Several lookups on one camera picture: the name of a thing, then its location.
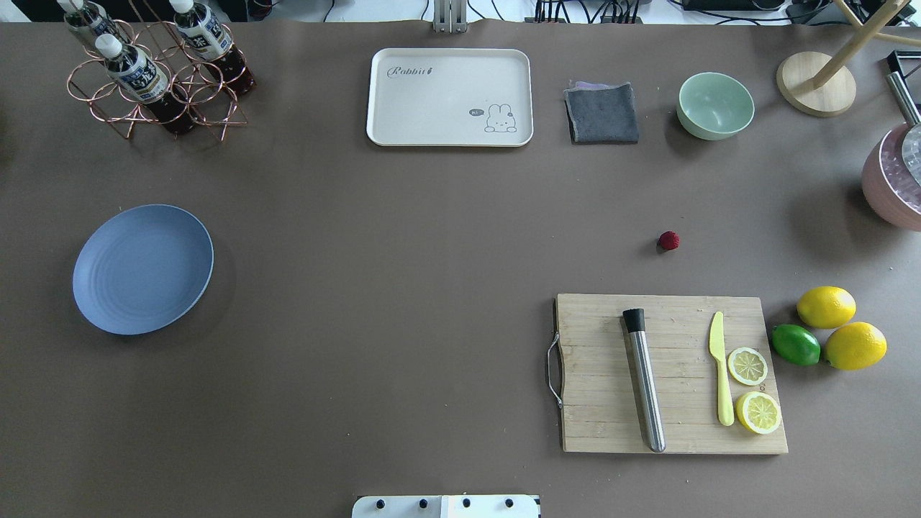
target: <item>wooden mug tree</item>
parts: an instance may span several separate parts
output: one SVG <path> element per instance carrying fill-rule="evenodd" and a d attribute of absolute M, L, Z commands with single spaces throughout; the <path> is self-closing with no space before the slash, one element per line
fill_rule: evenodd
<path fill-rule="evenodd" d="M 801 112 L 816 117 L 840 115 L 854 103 L 857 83 L 845 64 L 871 39 L 921 46 L 919 40 L 880 33 L 880 29 L 908 4 L 908 0 L 888 0 L 865 24 L 860 23 L 844 0 L 834 2 L 857 28 L 851 40 L 834 56 L 816 52 L 795 53 L 777 68 L 777 87 L 784 99 Z"/>

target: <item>raspberry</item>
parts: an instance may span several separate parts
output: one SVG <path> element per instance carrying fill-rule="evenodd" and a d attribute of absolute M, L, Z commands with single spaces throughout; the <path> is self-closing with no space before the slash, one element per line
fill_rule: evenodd
<path fill-rule="evenodd" d="M 681 242 L 681 238 L 678 237 L 678 234 L 669 230 L 664 234 L 659 236 L 659 246 L 665 250 L 674 250 L 678 248 L 678 244 Z"/>

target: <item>rectangular tray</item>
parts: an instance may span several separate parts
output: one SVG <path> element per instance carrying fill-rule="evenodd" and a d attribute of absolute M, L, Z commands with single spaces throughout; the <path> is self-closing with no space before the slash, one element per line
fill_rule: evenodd
<path fill-rule="evenodd" d="M 367 136 L 380 146 L 517 147 L 533 135 L 530 61 L 515 49 L 382 49 Z"/>
<path fill-rule="evenodd" d="M 556 297 L 560 357 L 563 362 L 563 450 L 594 453 L 651 453 L 640 428 L 635 375 L 629 361 L 624 310 L 644 308 L 665 453 L 787 452 L 780 428 L 767 435 L 739 423 L 719 424 L 717 366 L 707 339 L 713 313 L 725 318 L 727 355 L 751 347 L 764 356 L 768 375 L 761 386 L 729 378 L 732 401 L 762 391 L 777 394 L 761 301 L 753 297 L 679 297 L 660 295 L 581 295 Z"/>

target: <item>lime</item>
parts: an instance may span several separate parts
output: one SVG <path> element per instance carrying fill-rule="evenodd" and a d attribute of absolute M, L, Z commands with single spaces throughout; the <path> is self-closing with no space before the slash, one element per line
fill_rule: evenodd
<path fill-rule="evenodd" d="M 759 385 L 767 378 L 767 361 L 751 347 L 739 347 L 726 362 L 729 374 L 743 385 Z"/>
<path fill-rule="evenodd" d="M 805 327 L 780 324 L 771 333 L 771 345 L 780 358 L 797 365 L 815 365 L 819 362 L 819 340 Z"/>
<path fill-rule="evenodd" d="M 873 325 L 854 322 L 837 329 L 825 342 L 825 359 L 843 371 L 864 369 L 886 355 L 886 337 Z"/>
<path fill-rule="evenodd" d="M 806 325 L 819 329 L 834 329 L 847 324 L 857 312 L 857 303 L 847 290 L 835 286 L 819 286 L 803 294 L 797 302 L 797 313 Z"/>
<path fill-rule="evenodd" d="M 745 393 L 736 400 L 736 416 L 755 433 L 771 433 L 780 426 L 780 405 L 763 392 Z"/>

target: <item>black muddler tip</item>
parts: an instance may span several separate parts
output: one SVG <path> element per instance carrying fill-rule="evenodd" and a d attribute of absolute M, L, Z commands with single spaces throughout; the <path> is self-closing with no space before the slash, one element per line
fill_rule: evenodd
<path fill-rule="evenodd" d="M 627 333 L 646 331 L 646 318 L 643 314 L 643 308 L 625 311 L 624 323 L 627 324 Z"/>

